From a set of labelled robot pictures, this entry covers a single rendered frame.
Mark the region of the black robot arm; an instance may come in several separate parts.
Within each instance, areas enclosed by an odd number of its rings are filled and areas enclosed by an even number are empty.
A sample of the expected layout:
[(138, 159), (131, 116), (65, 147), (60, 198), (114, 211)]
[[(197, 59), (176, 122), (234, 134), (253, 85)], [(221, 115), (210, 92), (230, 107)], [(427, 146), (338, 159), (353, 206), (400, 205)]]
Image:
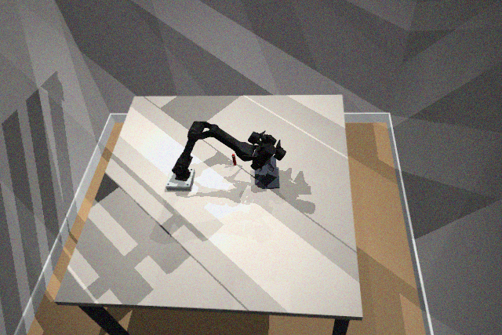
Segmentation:
[[(204, 128), (208, 128), (209, 130), (203, 132)], [(242, 161), (248, 162), (253, 160), (251, 167), (254, 170), (258, 170), (263, 167), (265, 162), (276, 152), (274, 145), (277, 140), (272, 135), (264, 134), (261, 137), (260, 145), (252, 145), (236, 140), (234, 137), (220, 129), (216, 124), (194, 121), (187, 134), (188, 141), (184, 152), (177, 159), (176, 164), (172, 169), (173, 173), (176, 174), (175, 180), (187, 181), (191, 175), (188, 167), (193, 159), (191, 152), (195, 142), (208, 137), (214, 137), (221, 143), (228, 146)]]

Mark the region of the dark grey sloped panel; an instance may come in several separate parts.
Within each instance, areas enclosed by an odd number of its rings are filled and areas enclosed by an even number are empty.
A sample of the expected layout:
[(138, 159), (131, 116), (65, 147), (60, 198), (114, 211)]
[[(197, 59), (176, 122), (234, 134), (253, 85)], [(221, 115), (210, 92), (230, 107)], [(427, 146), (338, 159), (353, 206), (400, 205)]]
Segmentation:
[(255, 170), (255, 185), (262, 189), (280, 188), (276, 158), (272, 155), (264, 166)]

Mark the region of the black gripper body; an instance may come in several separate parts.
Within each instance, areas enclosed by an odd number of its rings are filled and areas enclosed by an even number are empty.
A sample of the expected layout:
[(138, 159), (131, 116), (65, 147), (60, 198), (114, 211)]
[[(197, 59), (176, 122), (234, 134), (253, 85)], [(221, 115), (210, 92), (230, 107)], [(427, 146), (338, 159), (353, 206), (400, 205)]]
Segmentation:
[[(260, 142), (261, 140), (259, 139), (260, 138), (260, 134), (256, 133), (256, 132), (252, 132), (252, 134), (250, 135), (248, 141), (251, 143), (251, 144), (258, 144), (260, 145)], [(286, 154), (286, 151), (283, 150), (282, 148), (278, 148), (275, 152), (275, 155), (274, 155), (274, 158), (276, 158), (277, 160), (281, 161), (282, 158), (285, 156)]]

